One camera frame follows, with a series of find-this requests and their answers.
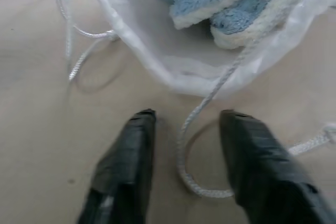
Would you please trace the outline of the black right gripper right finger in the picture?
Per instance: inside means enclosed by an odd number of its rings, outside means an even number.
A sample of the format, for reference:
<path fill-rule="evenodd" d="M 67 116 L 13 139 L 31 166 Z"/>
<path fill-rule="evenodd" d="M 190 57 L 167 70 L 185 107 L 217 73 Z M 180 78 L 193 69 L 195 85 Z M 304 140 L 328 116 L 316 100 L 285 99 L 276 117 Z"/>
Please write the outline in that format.
<path fill-rule="evenodd" d="M 223 110 L 219 131 L 229 184 L 249 223 L 335 223 L 322 193 L 265 123 Z"/>

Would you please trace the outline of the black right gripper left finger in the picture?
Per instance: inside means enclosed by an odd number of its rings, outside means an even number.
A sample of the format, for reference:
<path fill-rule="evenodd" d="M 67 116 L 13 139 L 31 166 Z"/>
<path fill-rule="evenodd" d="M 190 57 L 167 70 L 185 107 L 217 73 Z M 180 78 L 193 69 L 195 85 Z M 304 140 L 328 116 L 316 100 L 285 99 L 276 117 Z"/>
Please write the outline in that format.
<path fill-rule="evenodd" d="M 156 114 L 135 113 L 96 164 L 77 223 L 145 223 L 150 200 Z"/>

